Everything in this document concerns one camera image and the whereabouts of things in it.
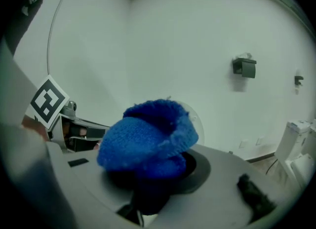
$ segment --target wall outlet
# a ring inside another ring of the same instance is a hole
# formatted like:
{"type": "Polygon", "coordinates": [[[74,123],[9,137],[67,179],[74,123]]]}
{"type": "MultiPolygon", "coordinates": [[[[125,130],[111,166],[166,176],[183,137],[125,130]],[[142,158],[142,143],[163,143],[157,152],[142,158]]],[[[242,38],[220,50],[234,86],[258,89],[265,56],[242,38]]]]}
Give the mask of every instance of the wall outlet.
{"type": "Polygon", "coordinates": [[[242,140],[240,145],[239,145],[239,148],[245,148],[249,145],[249,140],[242,140]]]}
{"type": "Polygon", "coordinates": [[[260,138],[257,140],[256,146],[259,146],[259,145],[263,144],[263,139],[264,139],[264,138],[265,138],[265,137],[260,137],[260,138]]]}

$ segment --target dark baseboard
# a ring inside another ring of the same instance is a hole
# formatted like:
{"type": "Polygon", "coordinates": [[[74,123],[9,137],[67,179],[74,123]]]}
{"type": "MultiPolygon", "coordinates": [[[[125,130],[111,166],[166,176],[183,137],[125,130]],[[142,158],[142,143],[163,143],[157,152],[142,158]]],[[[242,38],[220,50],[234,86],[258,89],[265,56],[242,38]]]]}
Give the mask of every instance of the dark baseboard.
{"type": "Polygon", "coordinates": [[[257,158],[253,158],[253,159],[249,159],[249,160],[246,160],[248,161],[249,163],[254,163],[254,162],[258,162],[258,161],[261,161],[261,160],[264,160],[264,159],[268,159],[272,156],[274,156],[275,153],[269,153],[269,154],[266,154],[264,156],[260,156],[260,157],[257,157],[257,158]]]}

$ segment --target toilet paper holder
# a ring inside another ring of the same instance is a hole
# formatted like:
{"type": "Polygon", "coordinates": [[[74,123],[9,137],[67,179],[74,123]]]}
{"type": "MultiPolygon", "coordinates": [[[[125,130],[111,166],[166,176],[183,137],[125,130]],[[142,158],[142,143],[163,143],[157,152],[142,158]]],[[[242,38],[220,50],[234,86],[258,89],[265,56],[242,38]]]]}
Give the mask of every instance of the toilet paper holder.
{"type": "Polygon", "coordinates": [[[247,58],[237,58],[233,60],[233,72],[242,77],[255,78],[257,62],[247,58]]]}

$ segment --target blue towel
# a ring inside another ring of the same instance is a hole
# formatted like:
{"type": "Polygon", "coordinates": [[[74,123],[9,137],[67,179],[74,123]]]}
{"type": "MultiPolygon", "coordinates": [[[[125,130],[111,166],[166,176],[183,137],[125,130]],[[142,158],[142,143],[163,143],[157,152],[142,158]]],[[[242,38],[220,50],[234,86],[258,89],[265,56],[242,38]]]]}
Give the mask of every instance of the blue towel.
{"type": "Polygon", "coordinates": [[[188,115],[177,102],[163,99],[128,108],[104,136],[99,165],[144,179],[181,176],[186,170],[181,153],[198,140],[188,115]]]}

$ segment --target black and white square marker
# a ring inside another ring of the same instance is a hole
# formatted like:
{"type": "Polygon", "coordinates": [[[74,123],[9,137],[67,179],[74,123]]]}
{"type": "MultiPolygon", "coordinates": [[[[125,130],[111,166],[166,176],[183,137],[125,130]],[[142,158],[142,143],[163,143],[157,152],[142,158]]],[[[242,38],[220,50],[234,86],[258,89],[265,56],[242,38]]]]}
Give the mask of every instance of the black and white square marker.
{"type": "Polygon", "coordinates": [[[35,116],[50,129],[60,110],[69,100],[69,96],[61,89],[51,76],[41,84],[31,101],[35,116]]]}

